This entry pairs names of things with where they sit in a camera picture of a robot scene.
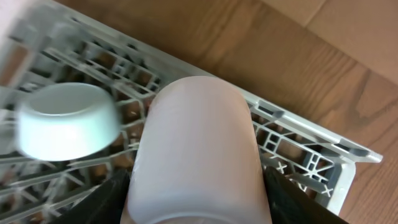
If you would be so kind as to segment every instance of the cylindrical white object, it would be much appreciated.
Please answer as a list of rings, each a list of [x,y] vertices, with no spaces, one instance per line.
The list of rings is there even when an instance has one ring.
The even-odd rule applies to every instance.
[[[17,146],[45,161],[90,155],[111,144],[121,125],[113,99],[83,83],[47,86],[22,100],[17,110]]]
[[[156,96],[127,209],[137,224],[272,223],[250,111],[235,87],[188,77]]]

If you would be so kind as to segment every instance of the round white object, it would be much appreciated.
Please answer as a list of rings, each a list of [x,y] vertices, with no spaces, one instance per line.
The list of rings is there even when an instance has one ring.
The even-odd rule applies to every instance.
[[[231,84],[188,77],[155,97],[127,196],[137,224],[271,222],[250,110]]]
[[[120,134],[118,112],[100,87],[62,83],[24,98],[16,112],[16,144],[24,155],[43,161],[88,156]]]

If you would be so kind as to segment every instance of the brown wooden floor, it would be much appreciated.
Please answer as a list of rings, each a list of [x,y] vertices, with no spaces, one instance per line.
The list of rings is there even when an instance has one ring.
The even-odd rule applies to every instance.
[[[340,213],[398,222],[398,87],[257,0],[61,0],[384,155]]]

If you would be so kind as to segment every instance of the gray crate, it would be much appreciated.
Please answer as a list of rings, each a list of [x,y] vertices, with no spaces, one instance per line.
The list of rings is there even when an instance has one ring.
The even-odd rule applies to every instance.
[[[9,86],[0,87],[0,223],[53,220],[114,171],[131,170],[156,93],[179,78],[212,76],[55,2],[39,4],[18,22],[0,61],[21,47],[28,55]],[[74,161],[43,162],[21,156],[13,142],[15,105],[43,86],[61,82],[90,83],[112,94],[123,123],[120,137],[103,151]],[[353,181],[355,162],[382,159],[238,89],[252,113],[263,165],[277,168],[335,214]]]

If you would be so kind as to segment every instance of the wooden table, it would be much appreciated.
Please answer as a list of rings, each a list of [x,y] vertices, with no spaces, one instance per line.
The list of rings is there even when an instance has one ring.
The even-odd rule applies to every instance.
[[[61,0],[384,155],[340,216],[397,223],[398,87],[257,0]]]

